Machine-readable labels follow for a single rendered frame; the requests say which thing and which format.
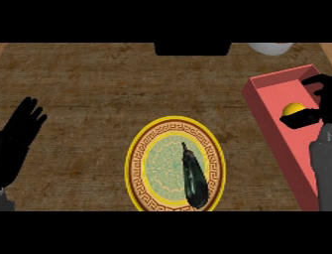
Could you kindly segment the yellow lemon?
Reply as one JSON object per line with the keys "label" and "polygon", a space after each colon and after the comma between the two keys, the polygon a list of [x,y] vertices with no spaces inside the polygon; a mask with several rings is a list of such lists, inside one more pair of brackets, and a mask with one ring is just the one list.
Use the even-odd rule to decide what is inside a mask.
{"label": "yellow lemon", "polygon": [[304,105],[298,102],[291,102],[284,108],[282,108],[282,115],[288,116],[292,113],[301,111],[304,109]]}

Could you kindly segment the black rectangular appliance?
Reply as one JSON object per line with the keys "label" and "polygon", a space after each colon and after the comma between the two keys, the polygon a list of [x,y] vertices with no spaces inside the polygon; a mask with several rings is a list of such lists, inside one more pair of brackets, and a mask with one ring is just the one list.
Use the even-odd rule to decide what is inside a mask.
{"label": "black rectangular appliance", "polygon": [[166,44],[155,43],[154,50],[158,56],[225,56],[230,50],[226,44]]}

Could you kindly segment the yellow patterned plate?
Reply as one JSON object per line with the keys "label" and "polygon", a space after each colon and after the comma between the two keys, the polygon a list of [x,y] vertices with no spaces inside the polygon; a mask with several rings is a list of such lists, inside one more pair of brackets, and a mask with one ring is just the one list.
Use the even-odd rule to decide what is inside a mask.
{"label": "yellow patterned plate", "polygon": [[[208,198],[201,208],[186,198],[183,151],[194,152],[207,180]],[[132,141],[124,163],[127,193],[142,211],[211,211],[226,185],[226,159],[208,128],[192,118],[154,120]]]}

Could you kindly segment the red cardboard box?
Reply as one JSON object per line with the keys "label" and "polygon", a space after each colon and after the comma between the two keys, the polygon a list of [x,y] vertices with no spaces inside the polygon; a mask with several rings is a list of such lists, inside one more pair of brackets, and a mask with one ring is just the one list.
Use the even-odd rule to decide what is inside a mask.
{"label": "red cardboard box", "polygon": [[291,129],[279,121],[282,108],[298,102],[304,108],[318,109],[321,98],[313,94],[319,82],[301,84],[307,77],[323,74],[307,64],[250,78],[242,94],[261,131],[270,152],[278,161],[300,208],[319,210],[318,187],[310,164],[309,145],[318,139],[322,121]]}

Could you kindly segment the dark green eggplant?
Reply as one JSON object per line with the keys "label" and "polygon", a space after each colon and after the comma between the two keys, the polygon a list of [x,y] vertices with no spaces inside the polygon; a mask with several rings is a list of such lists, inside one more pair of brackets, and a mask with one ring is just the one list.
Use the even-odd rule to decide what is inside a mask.
{"label": "dark green eggplant", "polygon": [[201,208],[208,202],[208,185],[204,172],[192,150],[186,143],[183,147],[183,178],[185,178],[185,194],[189,204],[195,208]]}

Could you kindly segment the white round bowl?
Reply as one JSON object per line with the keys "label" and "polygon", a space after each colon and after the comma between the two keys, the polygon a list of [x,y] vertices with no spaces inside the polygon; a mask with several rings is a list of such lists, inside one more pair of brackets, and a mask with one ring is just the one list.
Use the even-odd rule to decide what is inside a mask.
{"label": "white round bowl", "polygon": [[250,43],[250,47],[267,56],[282,55],[291,48],[292,43]]}

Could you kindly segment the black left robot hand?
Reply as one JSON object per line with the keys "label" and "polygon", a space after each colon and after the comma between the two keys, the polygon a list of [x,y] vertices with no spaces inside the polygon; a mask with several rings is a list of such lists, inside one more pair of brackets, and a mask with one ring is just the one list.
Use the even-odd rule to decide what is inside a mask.
{"label": "black left robot hand", "polygon": [[0,130],[0,190],[15,181],[27,158],[30,146],[47,115],[37,99],[27,97]]}

